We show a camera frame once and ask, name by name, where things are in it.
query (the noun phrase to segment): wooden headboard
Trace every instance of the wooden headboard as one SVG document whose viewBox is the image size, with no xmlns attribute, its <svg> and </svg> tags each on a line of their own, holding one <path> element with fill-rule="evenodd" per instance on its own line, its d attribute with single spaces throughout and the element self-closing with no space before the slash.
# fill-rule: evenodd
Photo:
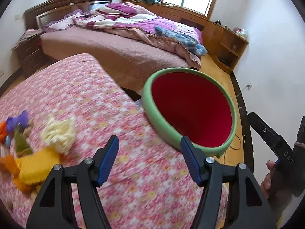
<svg viewBox="0 0 305 229">
<path fill-rule="evenodd" d="M 38 29 L 50 21 L 62 19 L 75 9 L 84 12 L 111 3 L 112 0 L 48 0 L 24 12 L 26 29 Z"/>
</svg>

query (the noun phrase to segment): green toy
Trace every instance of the green toy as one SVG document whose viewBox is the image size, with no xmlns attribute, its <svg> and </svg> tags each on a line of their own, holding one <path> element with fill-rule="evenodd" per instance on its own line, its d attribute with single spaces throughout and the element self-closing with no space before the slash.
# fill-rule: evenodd
<svg viewBox="0 0 305 229">
<path fill-rule="evenodd" d="M 33 154 L 26 139 L 20 133 L 19 125 L 14 130 L 14 138 L 15 138 L 15 150 L 18 157 Z"/>
</svg>

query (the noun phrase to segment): cabinet shelf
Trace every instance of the cabinet shelf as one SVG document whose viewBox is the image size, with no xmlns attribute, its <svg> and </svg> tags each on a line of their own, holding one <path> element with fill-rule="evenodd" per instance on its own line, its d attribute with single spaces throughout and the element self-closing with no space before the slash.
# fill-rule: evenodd
<svg viewBox="0 0 305 229">
<path fill-rule="evenodd" d="M 218 60 L 218 58 L 213 58 L 214 63 L 222 69 L 224 72 L 230 74 L 232 72 L 232 68 Z"/>
<path fill-rule="evenodd" d="M 229 47 L 226 47 L 226 46 L 225 46 L 224 44 L 222 44 L 222 43 L 220 43 L 220 45 L 221 45 L 222 47 L 224 47 L 225 49 L 227 49 L 229 52 L 233 53 L 236 57 L 239 58 L 239 55 L 238 55 L 236 52 L 232 51 Z"/>
</svg>

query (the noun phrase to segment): pink bedspread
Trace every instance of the pink bedspread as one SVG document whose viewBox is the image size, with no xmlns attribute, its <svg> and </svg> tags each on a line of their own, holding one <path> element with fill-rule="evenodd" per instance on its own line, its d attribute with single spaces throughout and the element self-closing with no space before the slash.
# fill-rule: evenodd
<svg viewBox="0 0 305 229">
<path fill-rule="evenodd" d="M 0 100 L 0 121 L 27 109 L 35 122 L 28 139 L 33 151 L 44 146 L 40 133 L 48 115 L 75 116 L 76 141 L 62 164 L 76 165 L 94 155 L 112 134 L 120 149 L 108 181 L 98 189 L 112 228 L 189 228 L 202 189 L 192 181 L 182 155 L 164 143 L 134 102 L 89 54 L 66 58 L 31 76 Z M 84 228 L 76 186 L 74 208 Z M 219 220 L 227 189 L 222 190 Z M 0 173 L 0 198 L 26 225 L 33 201 L 18 191 L 12 177 Z"/>
<path fill-rule="evenodd" d="M 176 54 L 137 40 L 77 26 L 44 33 L 41 41 L 43 52 L 57 60 L 80 53 L 93 55 L 119 86 L 138 94 L 156 71 L 189 68 L 187 62 Z"/>
</svg>

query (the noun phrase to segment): wooden floor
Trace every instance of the wooden floor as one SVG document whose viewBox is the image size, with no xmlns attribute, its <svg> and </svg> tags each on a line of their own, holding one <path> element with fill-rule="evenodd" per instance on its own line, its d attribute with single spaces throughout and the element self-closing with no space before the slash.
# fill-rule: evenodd
<svg viewBox="0 0 305 229">
<path fill-rule="evenodd" d="M 201 58 L 202 68 L 200 69 L 201 72 L 211 76 L 212 78 L 216 79 L 229 93 L 231 96 L 235 109 L 237 112 L 237 130 L 236 135 L 242 139 L 242 127 L 240 122 L 240 116 L 239 116 L 239 109 L 237 105 L 237 101 L 235 98 L 235 92 L 234 88 L 231 82 L 230 76 L 225 73 L 223 70 L 221 70 L 212 60 L 212 58 L 209 55 L 205 55 Z M 43 66 L 38 71 L 46 68 L 48 65 Z M 25 80 L 24 76 L 19 77 L 3 94 L 5 95 L 8 91 L 16 87 L 18 84 L 23 82 Z M 226 165 L 232 165 L 236 166 L 238 163 L 243 162 L 243 142 L 241 142 L 238 137 L 235 135 L 234 140 L 231 144 L 232 148 L 228 148 L 228 150 L 225 152 L 225 154 L 221 158 L 214 157 L 215 160 L 217 160 L 221 164 Z M 222 223 L 218 228 L 222 228 L 224 224 L 224 220 L 222 220 Z"/>
</svg>

